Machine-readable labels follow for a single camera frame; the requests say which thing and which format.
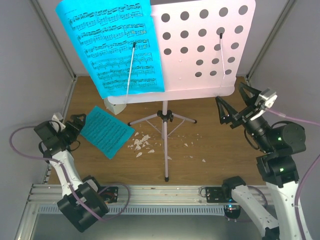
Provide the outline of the cyan sheet music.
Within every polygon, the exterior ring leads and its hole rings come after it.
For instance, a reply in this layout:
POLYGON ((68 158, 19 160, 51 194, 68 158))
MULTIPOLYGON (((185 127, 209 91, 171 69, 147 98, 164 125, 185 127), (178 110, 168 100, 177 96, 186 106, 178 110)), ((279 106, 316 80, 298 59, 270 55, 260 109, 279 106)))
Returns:
POLYGON ((112 159, 134 132, 132 127, 95 106, 86 116, 80 134, 108 159, 112 159))
POLYGON ((63 0, 55 11, 102 99, 165 90, 148 0, 63 0))

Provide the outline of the white metronome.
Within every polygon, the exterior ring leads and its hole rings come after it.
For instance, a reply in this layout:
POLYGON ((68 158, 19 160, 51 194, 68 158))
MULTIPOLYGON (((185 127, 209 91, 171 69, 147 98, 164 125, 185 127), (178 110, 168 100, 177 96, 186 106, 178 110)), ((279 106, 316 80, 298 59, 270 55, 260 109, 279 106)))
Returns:
POLYGON ((113 103, 110 103, 107 98, 105 98, 103 100, 103 102, 104 102, 104 105, 105 105, 106 109, 109 110, 114 115, 120 114, 127 106, 126 104, 113 104, 113 103))

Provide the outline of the white tripod music stand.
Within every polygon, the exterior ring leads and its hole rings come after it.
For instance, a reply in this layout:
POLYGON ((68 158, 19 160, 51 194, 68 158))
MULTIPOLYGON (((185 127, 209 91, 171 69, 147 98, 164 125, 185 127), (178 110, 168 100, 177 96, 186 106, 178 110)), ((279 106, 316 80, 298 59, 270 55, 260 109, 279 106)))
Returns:
POLYGON ((253 0, 196 0, 154 5, 155 28, 164 79, 164 92, 110 96, 113 104, 142 107, 173 106, 181 126, 163 140, 151 140, 149 153, 124 154, 117 174, 131 184, 204 183, 217 179, 217 168, 230 162, 241 147, 237 133, 219 122, 216 97, 240 97, 236 76, 252 25, 253 0))

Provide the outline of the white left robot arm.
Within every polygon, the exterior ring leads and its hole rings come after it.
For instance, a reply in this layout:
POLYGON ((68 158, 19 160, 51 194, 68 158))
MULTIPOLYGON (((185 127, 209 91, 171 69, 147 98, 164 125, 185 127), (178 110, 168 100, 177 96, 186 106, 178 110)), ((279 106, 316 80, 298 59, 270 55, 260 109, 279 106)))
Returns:
POLYGON ((101 185, 91 175, 81 179, 75 167, 71 144, 77 142, 85 123, 85 114, 72 115, 64 121, 57 112, 33 129, 41 139, 38 148, 42 156, 55 169, 61 184, 58 209, 81 233, 109 212, 101 185))

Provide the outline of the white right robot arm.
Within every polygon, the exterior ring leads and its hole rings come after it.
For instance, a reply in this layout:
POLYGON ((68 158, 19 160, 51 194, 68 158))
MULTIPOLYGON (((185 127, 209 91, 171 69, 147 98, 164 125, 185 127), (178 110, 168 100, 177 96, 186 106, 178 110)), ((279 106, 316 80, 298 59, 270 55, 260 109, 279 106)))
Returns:
POLYGON ((260 91, 244 83, 238 90, 246 107, 237 111, 223 98, 216 97, 219 121, 232 129, 243 126, 248 143, 261 151, 256 159, 257 169, 270 192, 276 216, 269 214, 239 176, 223 181, 221 196, 229 204, 240 205, 264 240, 310 240, 300 201, 306 178, 299 177, 293 159, 294 154, 306 150, 303 121, 284 116, 281 121, 268 124, 263 114, 271 110, 277 93, 272 89, 260 91))

